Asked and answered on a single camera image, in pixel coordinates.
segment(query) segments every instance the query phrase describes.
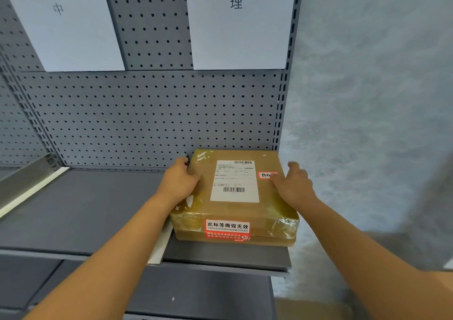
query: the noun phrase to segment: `black chinese character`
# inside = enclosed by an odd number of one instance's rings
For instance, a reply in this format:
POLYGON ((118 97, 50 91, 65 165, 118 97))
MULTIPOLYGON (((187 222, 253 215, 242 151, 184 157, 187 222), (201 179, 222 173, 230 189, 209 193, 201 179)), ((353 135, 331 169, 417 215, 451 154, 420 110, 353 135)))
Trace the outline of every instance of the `black chinese character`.
POLYGON ((242 0, 230 0, 230 8, 242 9, 242 0))
POLYGON ((58 5, 57 3, 54 4, 54 12, 57 12, 60 14, 63 12, 63 7, 61 5, 58 5))

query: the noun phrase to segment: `hand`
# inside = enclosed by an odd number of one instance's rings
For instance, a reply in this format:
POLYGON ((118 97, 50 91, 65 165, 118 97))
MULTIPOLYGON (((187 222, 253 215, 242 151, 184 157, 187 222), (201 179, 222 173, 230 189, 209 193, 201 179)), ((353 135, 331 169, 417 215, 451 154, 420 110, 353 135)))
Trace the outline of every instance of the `hand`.
POLYGON ((289 171, 285 176, 272 174, 270 180, 274 183, 280 197, 297 211, 304 205, 317 200, 313 190, 313 182, 309 179, 307 171, 301 170, 296 162, 289 162, 289 171))
POLYGON ((187 158, 176 159, 174 164, 164 173, 157 189, 156 195, 169 200, 171 208, 189 196, 200 180, 199 175, 187 174, 186 163, 187 158))

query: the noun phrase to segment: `white paper sign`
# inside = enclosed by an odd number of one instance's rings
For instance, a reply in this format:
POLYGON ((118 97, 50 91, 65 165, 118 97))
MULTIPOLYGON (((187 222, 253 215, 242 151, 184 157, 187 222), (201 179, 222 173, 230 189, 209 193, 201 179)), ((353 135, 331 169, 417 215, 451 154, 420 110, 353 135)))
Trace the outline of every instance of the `white paper sign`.
POLYGON ((255 162, 218 160, 211 201, 259 203, 255 162))
POLYGON ((44 69, 124 71, 106 0, 10 0, 44 69))
POLYGON ((294 0, 187 0, 195 70, 283 69, 294 0))

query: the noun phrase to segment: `cardboard box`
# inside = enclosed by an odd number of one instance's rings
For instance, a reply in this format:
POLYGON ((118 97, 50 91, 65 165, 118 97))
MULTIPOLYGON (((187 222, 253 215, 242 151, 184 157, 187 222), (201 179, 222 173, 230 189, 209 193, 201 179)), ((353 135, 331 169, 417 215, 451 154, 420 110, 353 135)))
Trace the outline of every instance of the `cardboard box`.
POLYGON ((269 180, 283 174, 276 151, 196 150, 188 172, 201 179, 170 214, 179 240, 294 244, 299 216, 269 180))

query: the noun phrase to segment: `red warning sticker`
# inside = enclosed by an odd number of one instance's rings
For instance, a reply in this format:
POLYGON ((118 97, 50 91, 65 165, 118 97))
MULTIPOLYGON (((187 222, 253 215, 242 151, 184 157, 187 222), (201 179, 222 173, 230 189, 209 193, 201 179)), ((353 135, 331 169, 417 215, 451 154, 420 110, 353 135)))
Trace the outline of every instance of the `red warning sticker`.
POLYGON ((206 220, 205 237, 234 241, 250 240, 250 222, 206 220))
POLYGON ((277 174, 276 172, 258 172, 259 179, 270 179, 271 174, 277 174))

